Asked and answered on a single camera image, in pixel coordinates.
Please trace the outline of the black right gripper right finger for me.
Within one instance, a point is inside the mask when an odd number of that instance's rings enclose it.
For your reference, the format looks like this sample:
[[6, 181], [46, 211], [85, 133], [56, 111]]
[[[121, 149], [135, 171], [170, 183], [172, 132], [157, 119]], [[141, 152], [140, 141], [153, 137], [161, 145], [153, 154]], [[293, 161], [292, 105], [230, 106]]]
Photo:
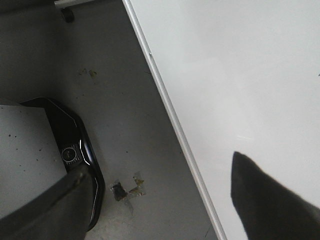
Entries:
[[320, 209], [234, 152], [230, 196], [249, 240], [318, 240]]

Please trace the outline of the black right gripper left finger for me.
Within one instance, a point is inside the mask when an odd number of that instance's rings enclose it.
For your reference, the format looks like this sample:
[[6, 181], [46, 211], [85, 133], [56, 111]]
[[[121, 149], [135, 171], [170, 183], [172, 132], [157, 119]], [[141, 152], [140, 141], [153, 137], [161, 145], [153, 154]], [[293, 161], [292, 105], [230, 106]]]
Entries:
[[0, 220], [2, 240], [83, 240], [88, 230], [88, 168], [70, 171]]

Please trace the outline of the glossy black robot base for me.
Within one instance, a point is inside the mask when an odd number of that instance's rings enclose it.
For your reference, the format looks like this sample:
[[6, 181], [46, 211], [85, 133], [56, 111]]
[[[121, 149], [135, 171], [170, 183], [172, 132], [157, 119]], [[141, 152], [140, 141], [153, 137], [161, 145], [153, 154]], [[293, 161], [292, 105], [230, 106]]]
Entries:
[[84, 122], [73, 110], [53, 98], [36, 97], [21, 105], [44, 109], [67, 172], [81, 165], [88, 167], [93, 185], [90, 231], [99, 220], [106, 184]]

